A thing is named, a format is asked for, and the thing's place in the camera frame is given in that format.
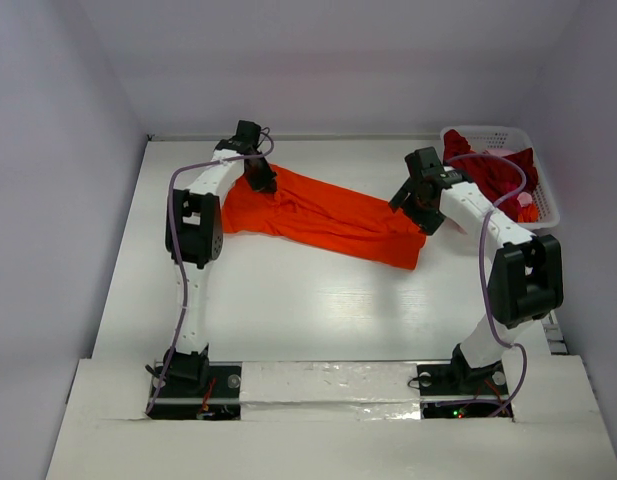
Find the purple cable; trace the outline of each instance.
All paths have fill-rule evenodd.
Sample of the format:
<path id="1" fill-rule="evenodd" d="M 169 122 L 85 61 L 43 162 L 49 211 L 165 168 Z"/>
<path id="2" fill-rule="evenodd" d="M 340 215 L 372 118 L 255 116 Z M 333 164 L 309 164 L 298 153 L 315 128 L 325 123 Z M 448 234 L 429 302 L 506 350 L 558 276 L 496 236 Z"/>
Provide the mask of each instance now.
<path id="1" fill-rule="evenodd" d="M 503 202 L 505 202 L 509 198 L 519 195 L 523 191 L 524 187 L 526 186 L 526 174 L 514 162 L 506 158 L 498 157 L 496 155 L 489 155 L 489 154 L 467 153 L 465 155 L 457 155 L 456 157 L 452 157 L 446 160 L 445 163 L 452 163 L 456 160 L 463 160 L 463 159 L 468 159 L 468 158 L 489 158 L 491 160 L 497 160 L 497 161 L 503 162 L 511 166 L 512 168 L 514 168 L 517 171 L 517 173 L 519 173 L 519 175 L 521 176 L 521 183 L 516 189 L 514 189 L 512 192 L 508 192 L 507 194 L 503 195 L 502 197 L 498 198 L 497 200 L 493 202 L 492 210 L 490 210 L 484 217 L 484 222 L 481 225 L 481 234 L 479 236 L 479 280 L 481 283 L 481 293 L 483 295 L 484 304 L 486 306 L 486 318 L 488 318 L 488 325 L 490 326 L 490 332 L 492 333 L 492 336 L 495 339 L 495 341 L 502 347 L 508 348 L 508 349 L 511 349 L 514 347 L 519 348 L 519 350 L 521 350 L 521 357 L 522 357 L 521 376 L 519 377 L 519 383 L 517 384 L 517 387 L 508 396 L 508 399 L 501 405 L 501 407 L 499 407 L 493 413 L 488 415 L 489 417 L 496 417 L 503 410 L 508 408 L 508 405 L 510 405 L 510 403 L 517 396 L 517 394 L 519 393 L 519 390 L 521 390 L 521 386 L 523 385 L 524 380 L 526 379 L 526 371 L 528 370 L 528 355 L 526 353 L 526 349 L 524 348 L 522 344 L 508 343 L 502 340 L 499 334 L 497 333 L 497 329 L 495 328 L 495 318 L 493 317 L 492 309 L 490 308 L 490 297 L 488 295 L 488 282 L 486 280 L 486 266 L 485 266 L 486 234 L 488 232 L 488 223 L 490 223 L 490 218 L 492 217 L 493 213 L 497 211 L 497 207 L 499 207 L 499 205 L 501 205 Z M 497 405 L 499 405 L 499 402 L 495 402 L 494 400 L 485 400 L 485 399 L 481 400 L 477 398 L 473 399 L 472 401 L 468 401 L 468 402 L 465 402 L 465 401 L 439 402 L 437 405 L 458 405 L 458 404 L 469 405 L 471 403 L 496 403 Z"/>
<path id="2" fill-rule="evenodd" d="M 181 167 L 175 170 L 170 177 L 170 184 L 168 185 L 168 225 L 170 226 L 170 232 L 172 234 L 172 244 L 175 250 L 175 262 L 179 266 L 179 271 L 181 272 L 181 281 L 183 286 L 183 299 L 181 302 L 181 312 L 179 312 L 179 320 L 177 321 L 177 326 L 175 328 L 175 334 L 173 335 L 172 343 L 170 344 L 170 348 L 168 349 L 168 354 L 166 355 L 166 359 L 164 360 L 163 367 L 161 369 L 161 373 L 159 374 L 159 381 L 157 382 L 157 386 L 155 387 L 155 392 L 150 399 L 150 403 L 146 408 L 146 415 L 150 413 L 150 411 L 154 408 L 155 402 L 157 401 L 157 397 L 159 396 L 159 392 L 161 392 L 161 387 L 164 384 L 164 379 L 166 378 L 166 372 L 168 371 L 168 367 L 170 367 L 170 362 L 172 361 L 172 357 L 175 354 L 175 347 L 177 345 L 177 340 L 179 339 L 179 334 L 181 333 L 181 327 L 184 324 L 184 318 L 186 316 L 186 308 L 188 307 L 188 277 L 186 276 L 186 269 L 184 267 L 184 262 L 181 257 L 181 249 L 179 248 L 179 237 L 177 235 L 177 228 L 175 224 L 175 206 L 173 202 L 173 193 L 175 190 L 175 181 L 179 174 L 183 172 L 187 172 L 188 170 L 194 170 L 196 168 L 202 167 L 211 167 L 214 165 L 219 165 L 225 162 L 236 162 L 238 160 L 255 160 L 257 158 L 267 157 L 272 153 L 275 149 L 275 142 L 268 135 L 270 129 L 266 127 L 267 131 L 261 132 L 261 134 L 270 142 L 270 148 L 265 153 L 258 153 L 256 155 L 238 155 L 236 157 L 226 158 L 225 160 L 214 160 L 211 162 L 203 162 L 196 163 L 194 165 L 188 165 L 186 167 Z"/>

